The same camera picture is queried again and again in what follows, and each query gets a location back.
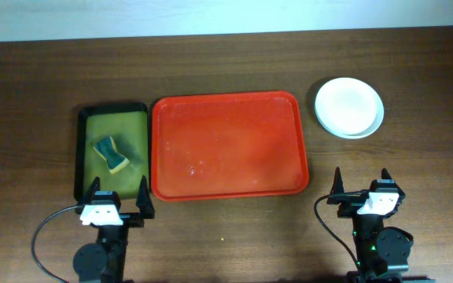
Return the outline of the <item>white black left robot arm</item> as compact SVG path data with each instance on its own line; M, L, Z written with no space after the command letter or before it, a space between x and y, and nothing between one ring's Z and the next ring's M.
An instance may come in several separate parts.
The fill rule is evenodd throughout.
M96 241L85 244L74 255L72 265L79 281L122 282L129 229L142 228L147 219L155 216L147 179L143 177L138 188L138 212L120 212L120 196L115 191L100 190L99 177L92 181L78 205L75 211L81 223L98 231Z

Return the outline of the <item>light blue plate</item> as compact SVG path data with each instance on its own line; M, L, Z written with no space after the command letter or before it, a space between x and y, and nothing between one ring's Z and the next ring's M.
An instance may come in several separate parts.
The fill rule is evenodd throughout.
M385 109L378 95L319 94L315 114L321 126L331 134L345 139L360 139L377 131Z

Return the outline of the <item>green yellow sponge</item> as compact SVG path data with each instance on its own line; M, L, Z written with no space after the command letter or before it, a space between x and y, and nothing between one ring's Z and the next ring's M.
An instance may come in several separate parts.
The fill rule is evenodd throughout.
M111 136L104 137L93 145L94 151L106 162L109 172L114 175L124 169L129 159L121 154Z

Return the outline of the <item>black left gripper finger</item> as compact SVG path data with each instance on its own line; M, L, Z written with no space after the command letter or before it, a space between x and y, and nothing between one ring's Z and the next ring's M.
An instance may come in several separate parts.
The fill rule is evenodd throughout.
M151 200L151 197L149 195L149 187L148 187L148 181L146 176L142 176L139 189L138 189L138 195L136 199L136 206L139 208L139 212L142 215L153 215L154 214L154 206L153 202Z
M94 194L100 189L100 178L95 177L92 183L90 184L87 191L83 194L80 199L81 204L89 204L94 197Z

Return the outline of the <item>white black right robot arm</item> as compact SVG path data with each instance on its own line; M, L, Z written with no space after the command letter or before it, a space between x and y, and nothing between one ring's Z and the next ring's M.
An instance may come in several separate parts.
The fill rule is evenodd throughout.
M385 226L384 221L398 212L406 194L386 169L369 189L344 190L339 168L335 169L328 205L337 205L337 216L352 220L356 270L346 275L348 282L431 282L428 277L404 277L414 237L405 230Z

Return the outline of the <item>white plate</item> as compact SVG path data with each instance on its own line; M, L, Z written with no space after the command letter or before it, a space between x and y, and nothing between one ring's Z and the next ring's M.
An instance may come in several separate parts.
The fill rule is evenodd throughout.
M358 79L341 77L331 79L318 90L315 114L331 134L359 139L380 127L384 106L372 86Z

